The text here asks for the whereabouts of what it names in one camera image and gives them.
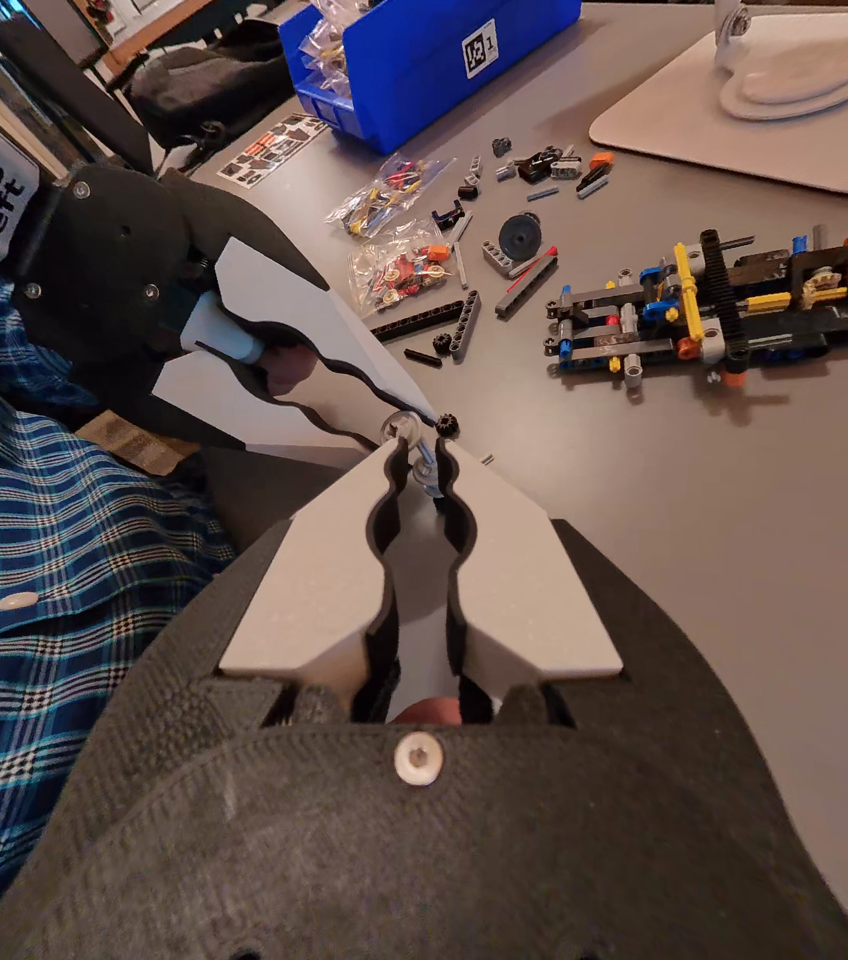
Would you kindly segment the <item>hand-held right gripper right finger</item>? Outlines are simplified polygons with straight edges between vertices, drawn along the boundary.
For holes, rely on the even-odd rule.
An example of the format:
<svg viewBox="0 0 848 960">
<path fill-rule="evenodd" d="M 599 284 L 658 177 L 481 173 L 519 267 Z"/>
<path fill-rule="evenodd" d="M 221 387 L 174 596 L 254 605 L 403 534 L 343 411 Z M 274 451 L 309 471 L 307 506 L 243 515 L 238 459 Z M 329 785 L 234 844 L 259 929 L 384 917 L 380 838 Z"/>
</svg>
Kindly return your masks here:
<svg viewBox="0 0 848 960">
<path fill-rule="evenodd" d="M 492 703 L 517 687 L 622 674 L 622 658 L 547 511 L 456 441 L 435 457 L 455 558 L 447 650 Z"/>
</svg>

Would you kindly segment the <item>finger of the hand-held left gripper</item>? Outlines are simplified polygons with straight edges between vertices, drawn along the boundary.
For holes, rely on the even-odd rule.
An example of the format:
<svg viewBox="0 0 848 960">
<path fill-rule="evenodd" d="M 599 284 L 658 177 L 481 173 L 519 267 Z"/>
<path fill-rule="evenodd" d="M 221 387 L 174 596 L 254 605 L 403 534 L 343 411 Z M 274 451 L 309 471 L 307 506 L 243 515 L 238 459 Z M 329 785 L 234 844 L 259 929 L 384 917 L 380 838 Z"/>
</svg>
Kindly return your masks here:
<svg viewBox="0 0 848 960">
<path fill-rule="evenodd" d="M 303 343 L 335 374 L 360 380 L 379 400 L 434 426 L 437 413 L 412 376 L 332 290 L 230 237 L 214 265 L 221 305 L 264 341 Z"/>
<path fill-rule="evenodd" d="M 199 349 L 168 361 L 152 395 L 248 451 L 306 463 L 358 463 L 377 441 L 329 426 L 310 407 L 269 398 L 249 368 Z"/>
</svg>

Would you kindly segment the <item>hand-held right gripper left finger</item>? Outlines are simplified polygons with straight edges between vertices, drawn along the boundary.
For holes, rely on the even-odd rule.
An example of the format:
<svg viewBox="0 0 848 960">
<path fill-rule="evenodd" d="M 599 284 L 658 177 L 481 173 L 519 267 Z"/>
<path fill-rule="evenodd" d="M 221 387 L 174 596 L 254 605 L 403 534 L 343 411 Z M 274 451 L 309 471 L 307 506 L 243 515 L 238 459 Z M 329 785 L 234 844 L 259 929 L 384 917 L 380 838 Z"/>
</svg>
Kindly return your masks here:
<svg viewBox="0 0 848 960">
<path fill-rule="evenodd" d="M 291 519 L 218 668 L 301 686 L 363 687 L 368 630 L 388 608 L 371 521 L 406 484 L 407 442 L 386 441 Z"/>
</svg>

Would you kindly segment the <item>grey wheel with black gear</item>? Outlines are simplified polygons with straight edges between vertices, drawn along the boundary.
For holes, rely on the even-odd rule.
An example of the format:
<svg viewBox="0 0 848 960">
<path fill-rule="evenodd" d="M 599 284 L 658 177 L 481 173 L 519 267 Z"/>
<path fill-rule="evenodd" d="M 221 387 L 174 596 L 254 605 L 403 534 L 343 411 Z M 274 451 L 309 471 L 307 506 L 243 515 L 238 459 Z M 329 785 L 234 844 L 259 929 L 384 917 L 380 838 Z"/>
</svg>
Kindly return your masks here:
<svg viewBox="0 0 848 960">
<path fill-rule="evenodd" d="M 424 424 L 418 414 L 397 411 L 391 414 L 380 429 L 380 443 L 384 445 L 392 440 L 404 440 L 409 450 L 419 447 L 423 436 Z"/>
</svg>

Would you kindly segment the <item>grey toy axle with gear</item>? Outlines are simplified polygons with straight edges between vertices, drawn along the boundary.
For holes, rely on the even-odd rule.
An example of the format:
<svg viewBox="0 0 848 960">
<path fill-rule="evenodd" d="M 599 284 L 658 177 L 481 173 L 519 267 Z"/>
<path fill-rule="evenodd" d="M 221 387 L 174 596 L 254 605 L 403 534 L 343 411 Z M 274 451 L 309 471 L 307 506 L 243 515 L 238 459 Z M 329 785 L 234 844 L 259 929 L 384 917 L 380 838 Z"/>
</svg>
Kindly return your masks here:
<svg viewBox="0 0 848 960">
<path fill-rule="evenodd" d="M 435 455 L 435 453 L 433 452 L 433 450 L 429 447 L 429 445 L 427 444 L 427 442 L 426 442 L 425 440 L 423 440 L 423 439 L 421 440 L 421 442 L 420 442 L 420 444 L 419 444 L 419 447 L 418 447 L 416 450 L 417 450 L 417 456 L 416 456 L 416 458 L 414 459 L 414 462 L 413 462 L 412 466 L 410 467 L 410 473 L 411 473 L 411 471 L 412 471 L 412 467 L 413 467 L 413 465 L 415 464 L 415 462 L 417 462 L 417 461 L 420 460 L 420 459 L 424 459 L 424 461 L 425 461 L 426 463 L 428 463 L 428 464 L 430 464 L 430 465 L 436 465 L 436 466 L 439 468 L 439 465 L 438 465 L 438 462 L 437 462 L 437 459 L 436 459 L 436 455 Z M 444 513 L 446 512 L 446 498 L 445 498 L 444 496 L 443 496 L 442 498 L 439 498 L 439 499 L 432 499 L 432 498 L 430 498 L 430 501 L 431 501 L 431 503 L 432 503 L 435 511 L 436 511 L 439 515 L 443 516 Z"/>
</svg>

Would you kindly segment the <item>person's left hand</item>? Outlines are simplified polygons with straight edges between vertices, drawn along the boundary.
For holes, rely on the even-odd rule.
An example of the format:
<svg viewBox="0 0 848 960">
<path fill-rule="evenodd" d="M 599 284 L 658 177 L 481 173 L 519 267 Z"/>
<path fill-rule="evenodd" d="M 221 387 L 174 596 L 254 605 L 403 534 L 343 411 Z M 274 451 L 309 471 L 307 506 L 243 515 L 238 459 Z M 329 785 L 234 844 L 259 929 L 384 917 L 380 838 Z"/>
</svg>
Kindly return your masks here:
<svg viewBox="0 0 848 960">
<path fill-rule="evenodd" d="M 266 390 L 278 399 L 291 393 L 314 372 L 318 356 L 301 344 L 266 347 L 256 366 L 265 375 Z"/>
</svg>

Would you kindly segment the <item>clear bag red tan parts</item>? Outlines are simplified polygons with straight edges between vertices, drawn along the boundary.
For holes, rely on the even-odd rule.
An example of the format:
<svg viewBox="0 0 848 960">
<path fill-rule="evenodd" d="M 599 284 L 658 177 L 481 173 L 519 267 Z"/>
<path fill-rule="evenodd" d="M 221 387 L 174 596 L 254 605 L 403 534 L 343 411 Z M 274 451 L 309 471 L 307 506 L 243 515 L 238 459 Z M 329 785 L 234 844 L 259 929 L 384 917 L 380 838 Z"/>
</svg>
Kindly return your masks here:
<svg viewBox="0 0 848 960">
<path fill-rule="evenodd" d="M 348 254 L 347 273 L 353 306 L 363 319 L 457 277 L 453 245 L 434 222 L 420 219 L 383 229 L 357 246 Z"/>
</svg>

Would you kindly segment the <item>black holed toy beam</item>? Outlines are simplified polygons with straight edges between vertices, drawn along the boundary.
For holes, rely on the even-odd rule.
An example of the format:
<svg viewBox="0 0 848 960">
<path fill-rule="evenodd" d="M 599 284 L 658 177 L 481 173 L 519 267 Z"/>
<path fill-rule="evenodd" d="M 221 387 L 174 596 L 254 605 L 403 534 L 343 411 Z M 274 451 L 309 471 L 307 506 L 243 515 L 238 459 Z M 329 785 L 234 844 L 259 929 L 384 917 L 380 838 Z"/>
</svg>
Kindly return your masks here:
<svg viewBox="0 0 848 960">
<path fill-rule="evenodd" d="M 454 325 L 459 321 L 464 306 L 465 301 L 458 299 L 405 318 L 392 319 L 372 328 L 370 333 L 379 342 L 386 343 L 426 330 Z"/>
</svg>

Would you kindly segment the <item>clear bag yellow blue parts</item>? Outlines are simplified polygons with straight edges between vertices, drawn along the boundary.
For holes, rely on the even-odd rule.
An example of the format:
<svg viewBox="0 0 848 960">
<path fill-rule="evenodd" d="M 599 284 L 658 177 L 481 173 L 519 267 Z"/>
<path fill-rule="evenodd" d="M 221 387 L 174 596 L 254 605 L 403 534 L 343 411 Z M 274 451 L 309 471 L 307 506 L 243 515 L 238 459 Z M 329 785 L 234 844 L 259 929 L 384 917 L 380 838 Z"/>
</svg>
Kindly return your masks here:
<svg viewBox="0 0 848 960">
<path fill-rule="evenodd" d="M 455 162 L 454 156 L 412 158 L 397 150 L 368 183 L 334 208 L 323 222 L 352 238 L 373 239 L 409 210 Z"/>
</svg>

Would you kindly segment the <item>sticker sheet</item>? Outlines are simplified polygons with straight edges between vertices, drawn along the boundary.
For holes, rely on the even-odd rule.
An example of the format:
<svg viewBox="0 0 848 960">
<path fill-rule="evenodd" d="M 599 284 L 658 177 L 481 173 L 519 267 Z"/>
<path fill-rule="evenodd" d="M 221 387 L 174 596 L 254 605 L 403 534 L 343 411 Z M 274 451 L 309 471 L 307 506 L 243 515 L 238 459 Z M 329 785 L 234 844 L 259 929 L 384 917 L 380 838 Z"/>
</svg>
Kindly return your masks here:
<svg viewBox="0 0 848 960">
<path fill-rule="evenodd" d="M 325 121 L 310 114 L 289 114 L 222 166 L 217 176 L 250 190 L 329 129 Z"/>
</svg>

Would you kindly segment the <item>black chair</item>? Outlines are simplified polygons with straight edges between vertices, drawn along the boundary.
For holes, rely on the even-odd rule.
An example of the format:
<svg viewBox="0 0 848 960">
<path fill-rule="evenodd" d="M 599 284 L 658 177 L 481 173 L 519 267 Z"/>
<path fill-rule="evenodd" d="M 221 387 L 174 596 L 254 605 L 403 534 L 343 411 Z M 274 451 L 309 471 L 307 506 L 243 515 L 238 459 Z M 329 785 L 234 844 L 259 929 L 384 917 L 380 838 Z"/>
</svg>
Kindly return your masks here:
<svg viewBox="0 0 848 960">
<path fill-rule="evenodd" d="M 92 82 L 46 31 L 23 14 L 0 19 L 0 54 L 46 103 L 62 109 L 132 170 L 154 175 L 144 126 Z"/>
</svg>

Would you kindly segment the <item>dark grey holed toy beam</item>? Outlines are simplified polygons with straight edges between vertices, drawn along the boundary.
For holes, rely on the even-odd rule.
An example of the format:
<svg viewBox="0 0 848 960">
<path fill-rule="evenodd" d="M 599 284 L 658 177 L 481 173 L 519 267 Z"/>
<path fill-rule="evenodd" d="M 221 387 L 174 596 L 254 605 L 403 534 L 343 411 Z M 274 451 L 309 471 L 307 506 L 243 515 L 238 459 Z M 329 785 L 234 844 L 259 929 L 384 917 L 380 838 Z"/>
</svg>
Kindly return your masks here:
<svg viewBox="0 0 848 960">
<path fill-rule="evenodd" d="M 469 344 L 476 329 L 480 309 L 481 299 L 479 292 L 477 289 L 471 290 L 464 301 L 457 326 L 452 334 L 450 356 L 455 365 L 461 364 L 466 357 Z"/>
</svg>

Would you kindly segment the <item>black backpack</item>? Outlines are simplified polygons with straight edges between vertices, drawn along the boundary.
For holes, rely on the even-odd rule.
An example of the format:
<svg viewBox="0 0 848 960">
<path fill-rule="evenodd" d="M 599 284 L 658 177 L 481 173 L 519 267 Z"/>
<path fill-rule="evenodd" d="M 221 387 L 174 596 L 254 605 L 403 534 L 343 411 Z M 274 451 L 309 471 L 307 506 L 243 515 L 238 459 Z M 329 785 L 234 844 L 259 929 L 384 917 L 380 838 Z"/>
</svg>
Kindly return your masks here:
<svg viewBox="0 0 848 960">
<path fill-rule="evenodd" d="M 230 142 L 293 93 L 279 28 L 261 19 L 243 20 L 205 48 L 183 46 L 151 57 L 124 91 L 165 150 L 197 142 L 207 124 L 220 126 Z"/>
</svg>

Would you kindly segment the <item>wooden work table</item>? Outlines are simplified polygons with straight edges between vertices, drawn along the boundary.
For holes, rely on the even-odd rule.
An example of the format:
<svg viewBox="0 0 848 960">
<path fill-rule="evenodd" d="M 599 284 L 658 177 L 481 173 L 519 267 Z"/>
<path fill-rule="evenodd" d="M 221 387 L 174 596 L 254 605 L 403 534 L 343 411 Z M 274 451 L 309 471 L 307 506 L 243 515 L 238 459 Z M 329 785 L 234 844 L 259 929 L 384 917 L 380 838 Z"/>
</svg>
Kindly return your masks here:
<svg viewBox="0 0 848 960">
<path fill-rule="evenodd" d="M 213 1 L 74 1 L 107 44 L 107 57 L 125 62 Z"/>
</svg>

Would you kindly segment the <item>dark grey flat toy beam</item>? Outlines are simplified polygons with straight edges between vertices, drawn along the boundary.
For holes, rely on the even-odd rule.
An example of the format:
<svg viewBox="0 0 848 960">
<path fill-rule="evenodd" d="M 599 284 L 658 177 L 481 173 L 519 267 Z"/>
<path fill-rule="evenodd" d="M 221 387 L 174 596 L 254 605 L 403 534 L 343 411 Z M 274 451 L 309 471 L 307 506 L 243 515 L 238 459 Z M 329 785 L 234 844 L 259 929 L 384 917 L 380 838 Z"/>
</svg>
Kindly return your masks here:
<svg viewBox="0 0 848 960">
<path fill-rule="evenodd" d="M 537 282 L 535 282 L 528 289 L 523 291 L 518 291 L 517 294 L 507 294 L 506 291 L 503 294 L 502 298 L 498 301 L 495 306 L 495 314 L 501 320 L 507 320 L 510 318 L 516 311 L 518 311 L 522 304 L 531 297 L 535 291 L 539 288 L 541 283 L 545 281 L 548 276 L 557 268 L 559 262 L 559 257 L 557 258 L 557 264 L 550 268 Z"/>
</svg>

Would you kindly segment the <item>black toy wheel disc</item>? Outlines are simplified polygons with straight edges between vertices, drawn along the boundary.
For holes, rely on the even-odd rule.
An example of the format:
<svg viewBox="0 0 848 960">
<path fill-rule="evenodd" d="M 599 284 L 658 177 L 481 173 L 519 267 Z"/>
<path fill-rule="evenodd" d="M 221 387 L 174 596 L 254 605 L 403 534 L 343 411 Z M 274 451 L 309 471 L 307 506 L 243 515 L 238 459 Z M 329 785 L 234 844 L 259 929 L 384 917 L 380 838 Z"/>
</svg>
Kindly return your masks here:
<svg viewBox="0 0 848 960">
<path fill-rule="evenodd" d="M 537 256 L 542 243 L 539 216 L 529 210 L 507 218 L 499 232 L 498 247 L 514 262 L 523 262 Z"/>
</svg>

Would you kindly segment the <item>red toy axle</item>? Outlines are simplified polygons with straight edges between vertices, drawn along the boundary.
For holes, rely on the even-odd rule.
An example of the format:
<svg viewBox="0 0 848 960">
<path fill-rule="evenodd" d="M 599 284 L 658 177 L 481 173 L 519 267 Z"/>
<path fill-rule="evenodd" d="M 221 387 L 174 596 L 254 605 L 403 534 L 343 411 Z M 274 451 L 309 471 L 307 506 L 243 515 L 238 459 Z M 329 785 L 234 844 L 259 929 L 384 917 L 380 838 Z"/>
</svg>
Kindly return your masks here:
<svg viewBox="0 0 848 960">
<path fill-rule="evenodd" d="M 508 295 L 517 294 L 518 291 L 523 291 L 532 286 L 544 276 L 551 267 L 557 264 L 558 253 L 558 247 L 551 246 L 546 253 L 534 260 L 526 270 L 523 270 L 523 272 L 517 276 L 515 282 L 511 284 L 506 293 Z"/>
</svg>

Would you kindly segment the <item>blue plastic bin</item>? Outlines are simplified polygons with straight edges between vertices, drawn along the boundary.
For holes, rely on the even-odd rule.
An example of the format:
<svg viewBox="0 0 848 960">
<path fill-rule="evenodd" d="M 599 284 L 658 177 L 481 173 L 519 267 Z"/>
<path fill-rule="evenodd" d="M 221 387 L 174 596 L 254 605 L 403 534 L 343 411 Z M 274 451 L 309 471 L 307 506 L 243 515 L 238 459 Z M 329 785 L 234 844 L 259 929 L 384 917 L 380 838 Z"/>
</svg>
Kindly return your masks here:
<svg viewBox="0 0 848 960">
<path fill-rule="evenodd" d="M 579 1 L 386 1 L 343 32 L 350 96 L 310 79 L 300 44 L 311 5 L 279 26 L 303 110 L 379 154 L 392 153 L 578 22 Z"/>
</svg>

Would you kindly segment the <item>person's plaid shirt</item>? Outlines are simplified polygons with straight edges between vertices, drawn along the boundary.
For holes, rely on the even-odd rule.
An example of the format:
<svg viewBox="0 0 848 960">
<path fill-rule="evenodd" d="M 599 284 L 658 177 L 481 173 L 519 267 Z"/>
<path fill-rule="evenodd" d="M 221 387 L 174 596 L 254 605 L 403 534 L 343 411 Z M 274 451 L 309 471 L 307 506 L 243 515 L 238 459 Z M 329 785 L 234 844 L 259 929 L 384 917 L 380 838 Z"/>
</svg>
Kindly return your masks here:
<svg viewBox="0 0 848 960">
<path fill-rule="evenodd" d="M 235 557 L 200 495 L 0 397 L 0 897 L 121 681 Z"/>
</svg>

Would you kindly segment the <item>clear bags of toy parts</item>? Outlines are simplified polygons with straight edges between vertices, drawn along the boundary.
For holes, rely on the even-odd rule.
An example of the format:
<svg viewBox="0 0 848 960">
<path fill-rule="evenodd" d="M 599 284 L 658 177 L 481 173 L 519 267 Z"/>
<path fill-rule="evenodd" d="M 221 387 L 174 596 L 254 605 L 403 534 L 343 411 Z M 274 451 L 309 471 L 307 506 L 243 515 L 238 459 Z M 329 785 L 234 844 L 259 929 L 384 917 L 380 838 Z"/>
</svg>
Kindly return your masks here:
<svg viewBox="0 0 848 960">
<path fill-rule="evenodd" d="M 343 34 L 380 4 L 381 1 L 310 1 L 319 11 L 319 18 L 298 49 L 312 85 L 336 97 L 352 99 Z"/>
</svg>

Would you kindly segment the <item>cluster of small dark parts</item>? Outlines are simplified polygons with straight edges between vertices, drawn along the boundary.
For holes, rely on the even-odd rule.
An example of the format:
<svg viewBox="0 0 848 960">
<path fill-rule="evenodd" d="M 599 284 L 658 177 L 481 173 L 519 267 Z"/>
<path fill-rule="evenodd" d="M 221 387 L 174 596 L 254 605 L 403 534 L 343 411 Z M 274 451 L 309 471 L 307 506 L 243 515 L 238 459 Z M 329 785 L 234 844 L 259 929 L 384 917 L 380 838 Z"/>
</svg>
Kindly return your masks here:
<svg viewBox="0 0 848 960">
<path fill-rule="evenodd" d="M 551 177 L 552 165 L 561 160 L 563 154 L 562 149 L 553 146 L 539 150 L 532 156 L 516 162 L 517 174 L 527 184 L 536 186 Z"/>
</svg>

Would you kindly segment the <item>toy car chassis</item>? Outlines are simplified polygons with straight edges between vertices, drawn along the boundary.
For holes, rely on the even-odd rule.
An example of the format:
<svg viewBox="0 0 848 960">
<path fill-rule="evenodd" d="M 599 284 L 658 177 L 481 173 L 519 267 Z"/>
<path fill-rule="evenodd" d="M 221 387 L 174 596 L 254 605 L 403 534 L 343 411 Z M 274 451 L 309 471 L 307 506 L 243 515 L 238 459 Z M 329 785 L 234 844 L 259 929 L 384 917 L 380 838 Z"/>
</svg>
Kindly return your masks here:
<svg viewBox="0 0 848 960">
<path fill-rule="evenodd" d="M 547 304 L 549 375 L 603 371 L 636 392 L 648 366 L 699 364 L 710 382 L 740 387 L 752 369 L 848 349 L 848 237 L 824 246 L 822 236 L 816 228 L 729 265 L 727 253 L 753 239 L 706 230 L 640 273 L 623 269 L 589 292 L 564 287 Z"/>
</svg>

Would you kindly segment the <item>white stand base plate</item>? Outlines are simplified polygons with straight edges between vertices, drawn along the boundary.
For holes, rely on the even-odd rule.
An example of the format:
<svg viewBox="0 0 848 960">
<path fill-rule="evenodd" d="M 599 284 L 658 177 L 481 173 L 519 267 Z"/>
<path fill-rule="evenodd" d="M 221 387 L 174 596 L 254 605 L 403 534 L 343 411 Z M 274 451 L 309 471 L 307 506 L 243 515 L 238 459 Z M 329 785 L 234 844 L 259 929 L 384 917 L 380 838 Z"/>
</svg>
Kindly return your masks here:
<svg viewBox="0 0 848 960">
<path fill-rule="evenodd" d="M 848 196 L 848 11 L 718 3 L 715 30 L 592 123 L 596 144 Z"/>
</svg>

